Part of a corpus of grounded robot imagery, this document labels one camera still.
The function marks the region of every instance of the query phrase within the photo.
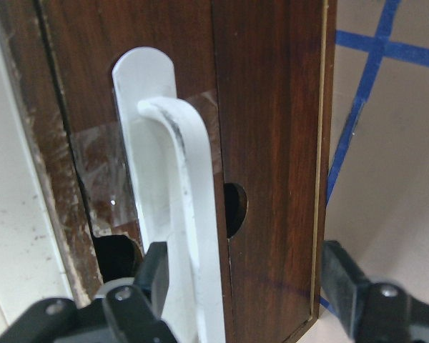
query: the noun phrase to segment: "wood grain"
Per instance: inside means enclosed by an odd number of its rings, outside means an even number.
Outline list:
[[[233,342],[210,1],[41,0],[39,6],[73,135],[117,120],[111,71],[122,54],[136,46],[153,46],[174,62],[178,97],[200,112],[212,144],[226,335],[227,341]],[[111,156],[98,149],[94,158]],[[109,216],[106,206],[90,202],[89,207],[97,215]],[[113,233],[126,229],[133,238],[132,233],[138,235],[138,230],[132,226]]]
[[[314,300],[323,2],[219,0],[213,18],[225,181],[248,198],[229,242],[236,342],[294,340]]]
[[[32,1],[0,1],[0,41],[71,290],[84,306],[102,278]]]

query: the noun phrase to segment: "door latch hole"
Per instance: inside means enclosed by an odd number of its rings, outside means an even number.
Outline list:
[[[236,183],[224,184],[227,238],[232,238],[245,220],[248,200],[245,189]]]
[[[134,277],[142,260],[138,246],[123,235],[93,237],[103,281]]]

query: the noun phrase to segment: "white door handle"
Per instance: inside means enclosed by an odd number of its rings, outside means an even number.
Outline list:
[[[173,63],[140,47],[113,68],[144,250],[169,249],[162,318],[181,343],[224,343],[212,159],[200,115],[177,99]]]

